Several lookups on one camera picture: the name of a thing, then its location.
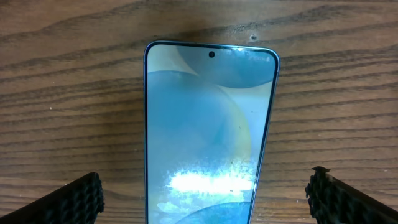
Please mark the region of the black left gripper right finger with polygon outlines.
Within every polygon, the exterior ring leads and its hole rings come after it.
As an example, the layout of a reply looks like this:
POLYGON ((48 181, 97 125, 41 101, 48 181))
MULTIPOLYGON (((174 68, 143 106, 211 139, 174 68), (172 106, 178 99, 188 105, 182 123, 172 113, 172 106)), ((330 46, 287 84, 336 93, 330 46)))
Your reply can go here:
POLYGON ((310 214, 318 224, 397 224, 397 211, 317 166, 305 188, 310 214))

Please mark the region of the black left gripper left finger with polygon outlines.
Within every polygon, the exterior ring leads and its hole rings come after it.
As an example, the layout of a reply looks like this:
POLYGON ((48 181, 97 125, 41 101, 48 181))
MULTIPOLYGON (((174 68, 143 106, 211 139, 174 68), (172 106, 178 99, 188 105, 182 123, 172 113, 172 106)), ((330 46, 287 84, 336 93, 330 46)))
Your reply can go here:
POLYGON ((92 224, 104 212, 99 174, 90 172, 58 190, 1 217, 7 224, 92 224))

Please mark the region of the blue smartphone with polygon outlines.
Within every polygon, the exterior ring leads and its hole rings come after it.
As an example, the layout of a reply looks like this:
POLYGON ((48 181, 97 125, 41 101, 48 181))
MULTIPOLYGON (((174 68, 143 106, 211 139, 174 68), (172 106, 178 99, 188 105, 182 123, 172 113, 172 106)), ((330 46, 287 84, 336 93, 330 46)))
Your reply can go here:
POLYGON ((279 70, 265 47, 146 47, 146 223, 250 223, 279 70))

